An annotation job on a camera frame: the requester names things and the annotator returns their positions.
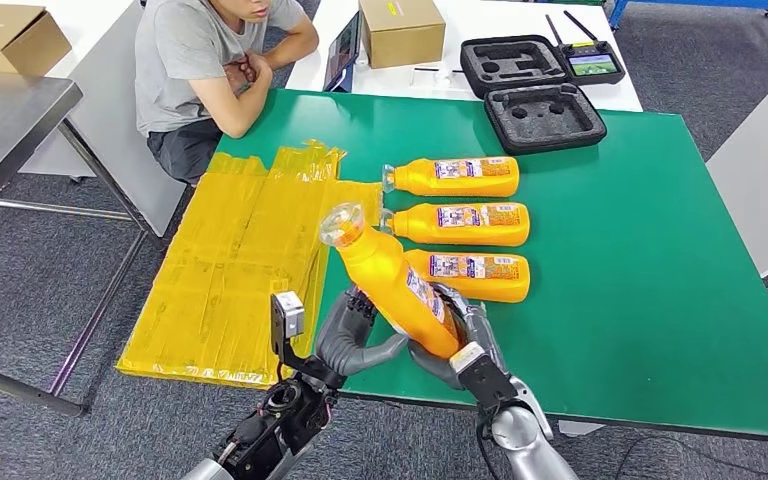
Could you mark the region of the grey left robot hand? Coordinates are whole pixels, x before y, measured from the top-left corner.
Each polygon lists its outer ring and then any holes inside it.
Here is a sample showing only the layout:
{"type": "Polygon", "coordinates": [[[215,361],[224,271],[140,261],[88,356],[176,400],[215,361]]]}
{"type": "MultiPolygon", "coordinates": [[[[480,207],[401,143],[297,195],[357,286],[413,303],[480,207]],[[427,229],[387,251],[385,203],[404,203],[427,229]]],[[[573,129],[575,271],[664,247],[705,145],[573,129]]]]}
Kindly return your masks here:
{"type": "Polygon", "coordinates": [[[396,333],[368,346],[378,310],[357,286],[340,293],[316,336],[315,355],[337,374],[349,377],[384,364],[407,346],[409,338],[396,333]]]}

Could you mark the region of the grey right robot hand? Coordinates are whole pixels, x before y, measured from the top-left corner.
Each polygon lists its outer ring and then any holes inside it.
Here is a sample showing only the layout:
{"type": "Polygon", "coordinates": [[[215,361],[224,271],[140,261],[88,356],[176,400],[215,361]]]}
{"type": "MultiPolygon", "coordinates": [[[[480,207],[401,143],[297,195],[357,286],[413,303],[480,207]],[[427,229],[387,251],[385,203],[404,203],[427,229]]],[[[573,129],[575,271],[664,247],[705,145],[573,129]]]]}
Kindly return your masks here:
{"type": "MultiPolygon", "coordinates": [[[[456,289],[442,283],[432,282],[431,286],[441,296],[445,305],[453,311],[456,325],[461,330],[460,335],[463,338],[463,343],[476,342],[479,344],[501,371],[508,376],[509,369],[505,365],[501,349],[495,339],[484,303],[469,303],[456,289]]],[[[413,361],[422,369],[455,390],[464,389],[458,380],[456,371],[447,359],[430,354],[413,340],[408,342],[408,350],[413,361]]]]}

